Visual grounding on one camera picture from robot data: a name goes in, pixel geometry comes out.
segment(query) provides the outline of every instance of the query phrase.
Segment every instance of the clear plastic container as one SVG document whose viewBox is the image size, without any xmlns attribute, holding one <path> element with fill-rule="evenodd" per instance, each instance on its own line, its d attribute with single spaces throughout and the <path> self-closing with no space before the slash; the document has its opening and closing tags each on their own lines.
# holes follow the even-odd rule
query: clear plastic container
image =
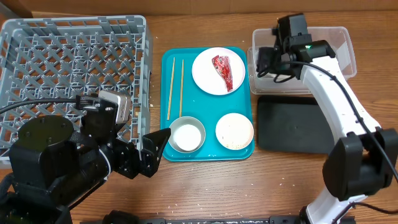
<svg viewBox="0 0 398 224">
<path fill-rule="evenodd" d="M 312 40 L 326 40 L 336 52 L 342 74 L 347 79 L 356 75 L 356 63 L 353 45 L 345 27 L 309 27 Z M 260 47 L 273 47 L 276 36 L 272 29 L 256 29 L 253 32 L 253 47 L 248 50 L 248 70 L 250 90 L 258 95 L 271 94 L 309 94 L 301 80 L 291 79 L 285 83 L 274 83 L 274 74 L 257 77 L 257 55 Z"/>
</svg>

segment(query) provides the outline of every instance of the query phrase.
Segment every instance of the white plate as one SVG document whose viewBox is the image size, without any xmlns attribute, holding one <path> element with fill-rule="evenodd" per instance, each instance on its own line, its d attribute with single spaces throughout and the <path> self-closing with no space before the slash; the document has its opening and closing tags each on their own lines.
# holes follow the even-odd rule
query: white plate
<svg viewBox="0 0 398 224">
<path fill-rule="evenodd" d="M 212 58 L 217 55 L 229 57 L 233 86 L 230 92 L 227 91 L 224 79 L 217 73 L 211 62 Z M 222 47 L 203 51 L 196 57 L 192 65 L 193 80 L 199 88 L 212 95 L 225 95 L 237 90 L 242 85 L 245 74 L 246 68 L 241 57 L 232 50 Z"/>
<path fill-rule="evenodd" d="M 217 122 L 217 140 L 227 149 L 244 149 L 253 140 L 253 136 L 253 124 L 241 114 L 229 113 Z"/>
</svg>

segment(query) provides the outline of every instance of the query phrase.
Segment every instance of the plastic bin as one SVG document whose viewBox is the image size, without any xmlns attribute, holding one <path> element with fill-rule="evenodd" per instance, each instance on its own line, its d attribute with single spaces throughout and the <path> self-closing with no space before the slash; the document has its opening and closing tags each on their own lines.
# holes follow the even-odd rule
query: plastic bin
<svg viewBox="0 0 398 224">
<path fill-rule="evenodd" d="M 39 98 L 74 98 L 113 90 L 131 96 L 131 118 L 118 139 L 142 149 L 149 132 L 149 76 L 152 37 L 142 16 L 11 19 L 0 33 L 3 68 L 0 107 Z M 71 103 L 27 105 L 0 115 L 0 168 L 8 168 L 8 148 L 18 129 L 43 115 L 61 115 L 79 130 Z"/>
<path fill-rule="evenodd" d="M 326 40 L 336 52 L 342 74 L 347 79 L 356 75 L 356 63 L 353 45 L 345 27 L 309 27 L 312 40 Z M 274 83 L 274 74 L 257 77 L 257 55 L 260 47 L 273 47 L 276 36 L 272 29 L 256 29 L 253 32 L 252 47 L 248 50 L 248 70 L 250 90 L 258 95 L 309 94 L 309 90 L 300 80 L 291 79 L 285 83 Z"/>
</svg>

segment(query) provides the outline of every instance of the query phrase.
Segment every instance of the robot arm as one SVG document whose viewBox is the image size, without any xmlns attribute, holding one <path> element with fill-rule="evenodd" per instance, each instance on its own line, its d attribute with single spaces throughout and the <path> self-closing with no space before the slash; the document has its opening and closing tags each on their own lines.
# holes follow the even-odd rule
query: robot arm
<svg viewBox="0 0 398 224">
<path fill-rule="evenodd" d="M 349 93 L 355 107 L 360 112 L 366 126 L 369 127 L 372 132 L 376 132 L 376 127 L 380 127 L 379 123 L 366 112 L 348 86 L 341 74 L 337 59 L 329 56 L 318 57 L 313 59 L 312 64 L 328 70 L 339 79 Z M 357 122 L 345 95 L 333 80 L 323 72 L 309 66 L 303 66 L 301 80 L 317 100 L 328 121 L 335 143 L 337 143 L 340 138 L 347 137 L 348 133 L 355 133 L 356 135 L 366 134 L 365 130 Z M 315 201 L 308 205 L 306 216 L 310 223 L 331 223 L 349 203 L 360 202 L 367 197 L 368 196 L 365 194 L 361 194 L 352 196 L 348 200 L 339 201 L 338 198 L 334 197 L 325 187 Z"/>
<path fill-rule="evenodd" d="M 293 77 L 303 81 L 322 109 L 335 140 L 335 147 L 323 166 L 325 188 L 314 202 L 303 208 L 297 223 L 338 223 L 340 215 L 352 202 L 374 195 L 388 187 L 392 180 L 392 171 L 361 122 L 382 145 L 394 167 L 398 135 L 394 130 L 381 129 L 366 112 L 341 74 L 336 55 L 327 41 L 312 41 L 303 14 L 283 17 L 278 23 L 275 46 L 260 50 L 265 55 L 259 55 L 258 75 L 269 72 L 277 74 L 276 78 L 290 75 L 286 81 Z M 308 64 L 328 71 L 337 81 Z M 351 98 L 361 121 L 341 87 Z"/>
<path fill-rule="evenodd" d="M 70 210 L 112 171 L 129 179 L 138 174 L 152 177 L 170 129 L 143 135 L 141 150 L 118 140 L 130 106 L 130 97 L 100 91 L 98 96 L 76 97 L 76 109 L 86 111 L 80 132 L 61 116 L 26 122 L 9 152 L 13 175 L 0 186 L 0 223 L 72 224 Z M 7 194 L 11 184 L 15 193 Z"/>
</svg>

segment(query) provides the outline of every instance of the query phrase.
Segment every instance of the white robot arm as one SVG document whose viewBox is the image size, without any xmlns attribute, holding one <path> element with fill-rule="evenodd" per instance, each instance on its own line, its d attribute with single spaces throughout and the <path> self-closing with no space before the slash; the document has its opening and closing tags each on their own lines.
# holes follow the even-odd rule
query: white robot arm
<svg viewBox="0 0 398 224">
<path fill-rule="evenodd" d="M 329 56 L 314 58 L 312 64 L 324 68 L 343 84 L 349 93 L 355 107 L 367 127 L 372 132 L 376 131 L 376 127 L 380 124 L 372 118 L 363 108 L 357 97 L 348 86 L 343 75 L 341 74 L 338 61 L 336 58 Z M 330 126 L 335 143 L 340 138 L 347 136 L 347 133 L 355 133 L 357 135 L 366 134 L 363 127 L 358 123 L 352 108 L 340 87 L 330 79 L 326 74 L 309 66 L 303 66 L 301 80 L 308 87 L 315 99 L 317 100 L 326 120 Z M 332 196 L 325 187 L 321 194 L 308 205 L 306 213 L 312 224 L 329 224 L 342 212 L 351 202 L 360 202 L 366 199 L 366 195 L 357 195 L 350 197 L 348 200 L 339 201 L 338 198 Z"/>
<path fill-rule="evenodd" d="M 398 180 L 398 134 L 393 129 L 381 129 L 366 112 L 345 81 L 329 43 L 312 41 L 303 14 L 280 18 L 278 25 L 275 46 L 260 50 L 263 55 L 257 61 L 257 75 L 277 74 L 276 83 L 294 77 L 303 81 L 322 109 L 335 140 L 323 165 L 325 188 L 303 208 L 295 224 L 339 223 L 353 203 L 388 187 L 393 176 Z M 279 75 L 290 77 L 278 80 Z"/>
</svg>

